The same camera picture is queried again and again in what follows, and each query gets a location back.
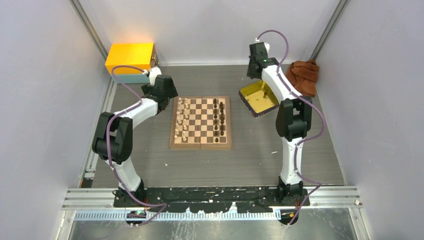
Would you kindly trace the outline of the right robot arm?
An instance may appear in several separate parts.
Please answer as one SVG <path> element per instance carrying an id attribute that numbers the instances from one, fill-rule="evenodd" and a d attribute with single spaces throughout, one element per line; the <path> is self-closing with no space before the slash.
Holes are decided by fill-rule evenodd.
<path id="1" fill-rule="evenodd" d="M 275 128 L 282 140 L 283 157 L 276 196 L 281 204 L 288 206 L 303 195 L 301 159 L 303 140 L 311 129 L 312 101 L 299 99 L 301 94 L 284 75 L 278 61 L 268 56 L 268 49 L 265 42 L 249 45 L 247 76 L 263 80 L 279 102 Z"/>

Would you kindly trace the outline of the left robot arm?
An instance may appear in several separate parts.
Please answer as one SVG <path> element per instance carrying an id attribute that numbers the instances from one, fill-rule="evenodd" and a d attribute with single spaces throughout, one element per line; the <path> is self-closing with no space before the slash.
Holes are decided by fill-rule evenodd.
<path id="1" fill-rule="evenodd" d="M 94 153 L 115 172 L 118 187 L 133 206 L 146 200 L 143 180 L 131 161 L 133 129 L 143 121 L 166 109 L 178 92 L 171 76 L 159 74 L 154 85 L 142 86 L 143 96 L 129 107 L 115 113 L 104 111 L 99 115 L 92 142 Z"/>

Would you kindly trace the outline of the wooden chess board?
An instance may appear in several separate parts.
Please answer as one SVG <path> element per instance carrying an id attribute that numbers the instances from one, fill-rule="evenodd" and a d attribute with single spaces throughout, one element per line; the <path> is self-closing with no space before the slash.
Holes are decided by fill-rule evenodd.
<path id="1" fill-rule="evenodd" d="M 224 135 L 221 136 L 220 103 L 224 104 Z M 169 147 L 171 149 L 230 149 L 232 147 L 229 96 L 179 96 L 173 103 Z"/>

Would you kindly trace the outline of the yellow tin tray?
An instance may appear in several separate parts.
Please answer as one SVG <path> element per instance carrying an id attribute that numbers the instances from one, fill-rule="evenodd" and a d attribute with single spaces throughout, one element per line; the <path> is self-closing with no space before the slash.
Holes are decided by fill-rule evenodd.
<path id="1" fill-rule="evenodd" d="M 242 87 L 238 96 L 254 119 L 279 107 L 278 99 L 263 80 Z"/>

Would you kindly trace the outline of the teal drawer box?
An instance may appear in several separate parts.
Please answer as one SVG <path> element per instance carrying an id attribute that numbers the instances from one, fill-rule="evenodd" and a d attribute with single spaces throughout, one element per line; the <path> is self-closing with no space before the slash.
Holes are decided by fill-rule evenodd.
<path id="1" fill-rule="evenodd" d="M 110 69 L 110 75 L 119 84 L 149 84 L 149 69 L 131 65 L 117 65 Z"/>

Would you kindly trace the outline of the yellow drawer box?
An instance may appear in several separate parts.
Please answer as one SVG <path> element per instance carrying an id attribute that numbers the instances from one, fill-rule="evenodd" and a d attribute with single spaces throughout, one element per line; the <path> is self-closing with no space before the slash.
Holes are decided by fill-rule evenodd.
<path id="1" fill-rule="evenodd" d="M 157 51 L 153 42 L 113 43 L 104 66 L 112 73 L 112 68 L 120 65 L 149 70 L 158 64 Z"/>

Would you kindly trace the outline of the brown cloth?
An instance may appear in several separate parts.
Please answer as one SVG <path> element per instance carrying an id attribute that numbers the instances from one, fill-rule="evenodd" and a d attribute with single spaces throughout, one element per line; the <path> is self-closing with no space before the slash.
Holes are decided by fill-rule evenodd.
<path id="1" fill-rule="evenodd" d="M 317 95 L 316 84 L 319 78 L 320 67 L 316 61 L 295 61 L 288 67 L 285 76 L 292 86 L 303 96 L 314 98 Z"/>

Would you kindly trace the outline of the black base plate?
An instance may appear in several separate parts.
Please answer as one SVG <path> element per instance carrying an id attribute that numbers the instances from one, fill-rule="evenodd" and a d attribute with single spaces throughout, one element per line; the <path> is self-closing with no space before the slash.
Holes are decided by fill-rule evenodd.
<path id="1" fill-rule="evenodd" d="M 165 212 L 206 214 L 227 213 L 235 206 L 237 213 L 271 213 L 274 207 L 298 207 L 308 194 L 279 201 L 276 187 L 230 186 L 230 187 L 149 187 L 144 190 L 143 200 L 113 190 L 115 208 L 146 208 L 158 212 L 165 203 Z"/>

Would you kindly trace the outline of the aluminium frame rail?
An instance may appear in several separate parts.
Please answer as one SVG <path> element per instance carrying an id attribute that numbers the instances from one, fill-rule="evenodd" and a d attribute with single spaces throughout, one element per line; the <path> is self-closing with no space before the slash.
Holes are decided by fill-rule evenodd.
<path id="1" fill-rule="evenodd" d="M 122 198 L 114 188 L 70 188 L 62 209 L 74 211 L 82 221 L 125 221 L 138 225 L 151 221 L 279 220 L 294 223 L 302 210 L 347 209 L 363 206 L 353 186 L 305 188 L 307 199 L 278 200 L 276 188 L 149 187 L 145 204 Z"/>

